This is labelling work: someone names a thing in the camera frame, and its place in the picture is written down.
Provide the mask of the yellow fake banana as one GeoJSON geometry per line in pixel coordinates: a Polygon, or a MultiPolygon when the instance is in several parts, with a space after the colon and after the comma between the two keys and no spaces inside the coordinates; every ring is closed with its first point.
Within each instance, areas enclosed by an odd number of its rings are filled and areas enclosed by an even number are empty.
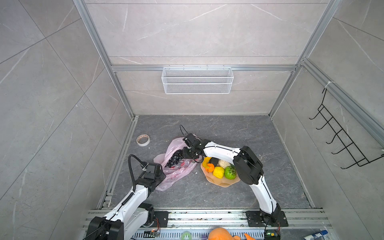
{"type": "Polygon", "coordinates": [[[211,160],[211,157],[205,157],[203,162],[202,162],[202,166],[204,168],[208,168],[208,164],[210,163],[210,160],[211,160]]]}

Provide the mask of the black fake grapes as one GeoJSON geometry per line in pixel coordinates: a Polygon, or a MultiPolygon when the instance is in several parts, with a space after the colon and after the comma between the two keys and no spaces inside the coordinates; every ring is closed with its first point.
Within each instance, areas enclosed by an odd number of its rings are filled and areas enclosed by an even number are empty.
{"type": "Polygon", "coordinates": [[[179,164],[179,162],[184,158],[183,150],[177,150],[173,153],[172,157],[168,160],[166,167],[171,168],[179,164]]]}

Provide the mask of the pink plastic bag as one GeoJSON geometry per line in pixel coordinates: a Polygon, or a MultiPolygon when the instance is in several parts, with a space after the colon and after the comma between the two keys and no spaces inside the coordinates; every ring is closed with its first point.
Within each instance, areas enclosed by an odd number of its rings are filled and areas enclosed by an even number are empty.
{"type": "Polygon", "coordinates": [[[176,138],[171,141],[165,154],[157,155],[154,158],[154,163],[161,164],[163,167],[163,172],[166,175],[165,180],[156,187],[157,191],[164,192],[165,190],[169,189],[176,181],[187,176],[202,160],[202,157],[199,157],[197,161],[183,158],[178,165],[171,168],[166,167],[166,164],[172,157],[173,153],[177,150],[182,150],[186,146],[187,145],[183,141],[183,138],[176,138]]]}

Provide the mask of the dark fake avocado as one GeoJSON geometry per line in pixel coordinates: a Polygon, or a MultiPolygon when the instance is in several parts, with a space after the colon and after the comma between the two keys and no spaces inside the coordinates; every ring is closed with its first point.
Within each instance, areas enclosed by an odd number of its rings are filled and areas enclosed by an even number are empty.
{"type": "Polygon", "coordinates": [[[213,164],[216,167],[219,164],[219,161],[218,158],[210,158],[209,164],[213,164]]]}

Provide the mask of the orange fake fruit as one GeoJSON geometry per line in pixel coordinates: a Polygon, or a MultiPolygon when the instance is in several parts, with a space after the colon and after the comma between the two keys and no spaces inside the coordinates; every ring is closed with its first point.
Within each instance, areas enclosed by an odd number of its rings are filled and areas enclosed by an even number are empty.
{"type": "Polygon", "coordinates": [[[215,170],[215,165],[208,163],[207,166],[205,167],[205,169],[208,173],[212,173],[215,170]]]}

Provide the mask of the yellow fake lemon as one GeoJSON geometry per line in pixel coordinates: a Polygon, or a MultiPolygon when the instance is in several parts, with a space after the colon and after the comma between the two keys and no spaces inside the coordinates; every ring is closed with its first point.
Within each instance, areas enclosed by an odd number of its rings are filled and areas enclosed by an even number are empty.
{"type": "Polygon", "coordinates": [[[220,167],[220,166],[217,166],[214,168],[214,171],[213,171],[213,176],[216,177],[217,179],[222,179],[225,175],[225,169],[220,167]]]}

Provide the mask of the pink scalloped bowl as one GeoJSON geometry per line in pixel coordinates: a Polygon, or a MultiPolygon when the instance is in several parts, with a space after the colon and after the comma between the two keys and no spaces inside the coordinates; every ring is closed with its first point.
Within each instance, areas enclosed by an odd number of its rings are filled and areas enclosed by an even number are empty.
{"type": "Polygon", "coordinates": [[[214,185],[217,185],[217,186],[220,186],[220,187],[223,187],[223,188],[227,188],[235,183],[238,183],[240,181],[240,178],[239,176],[236,176],[235,179],[233,180],[228,180],[227,178],[223,177],[222,179],[218,179],[216,177],[213,176],[213,173],[208,173],[205,168],[203,167],[203,164],[201,164],[201,169],[207,179],[208,182],[214,184],[214,185]]]}

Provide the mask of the green fake fruit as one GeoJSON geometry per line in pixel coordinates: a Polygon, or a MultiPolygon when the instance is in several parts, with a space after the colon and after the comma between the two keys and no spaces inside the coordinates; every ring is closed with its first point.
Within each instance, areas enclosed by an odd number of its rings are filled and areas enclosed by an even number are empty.
{"type": "Polygon", "coordinates": [[[228,180],[234,180],[237,177],[237,172],[236,172],[235,167],[233,167],[233,166],[226,167],[224,176],[228,180]]]}

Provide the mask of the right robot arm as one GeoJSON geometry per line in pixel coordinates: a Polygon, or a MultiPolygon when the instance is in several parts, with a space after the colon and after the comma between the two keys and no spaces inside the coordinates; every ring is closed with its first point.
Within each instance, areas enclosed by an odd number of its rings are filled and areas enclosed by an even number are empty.
{"type": "Polygon", "coordinates": [[[273,198],[265,181],[263,164],[249,147],[226,147],[210,140],[201,140],[193,134],[187,134],[183,141],[187,145],[183,148],[183,156],[188,159],[213,157],[234,165],[240,180],[250,185],[255,194],[266,224],[275,224],[283,216],[280,205],[273,198]]]}

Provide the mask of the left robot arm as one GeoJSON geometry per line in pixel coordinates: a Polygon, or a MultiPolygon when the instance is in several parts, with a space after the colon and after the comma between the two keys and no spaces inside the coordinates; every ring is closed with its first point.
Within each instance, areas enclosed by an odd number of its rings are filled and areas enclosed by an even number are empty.
{"type": "Polygon", "coordinates": [[[140,227],[150,227],[155,211],[145,203],[148,196],[166,178],[160,164],[145,164],[143,173],[126,197],[103,217],[94,217],[84,240],[129,240],[140,227]]]}

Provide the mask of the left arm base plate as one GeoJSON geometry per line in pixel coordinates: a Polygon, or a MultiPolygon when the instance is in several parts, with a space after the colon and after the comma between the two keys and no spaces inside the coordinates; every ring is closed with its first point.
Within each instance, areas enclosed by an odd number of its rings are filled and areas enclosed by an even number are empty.
{"type": "Polygon", "coordinates": [[[167,211],[149,212],[147,222],[143,226],[146,228],[166,228],[168,226],[169,214],[167,211]]]}

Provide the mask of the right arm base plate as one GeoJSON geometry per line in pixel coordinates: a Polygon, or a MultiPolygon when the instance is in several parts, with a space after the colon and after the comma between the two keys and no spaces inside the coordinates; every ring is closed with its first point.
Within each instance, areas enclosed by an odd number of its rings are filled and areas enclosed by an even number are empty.
{"type": "Polygon", "coordinates": [[[266,214],[262,211],[246,211],[246,219],[249,227],[288,227],[288,220],[283,211],[273,213],[272,215],[266,214]]]}

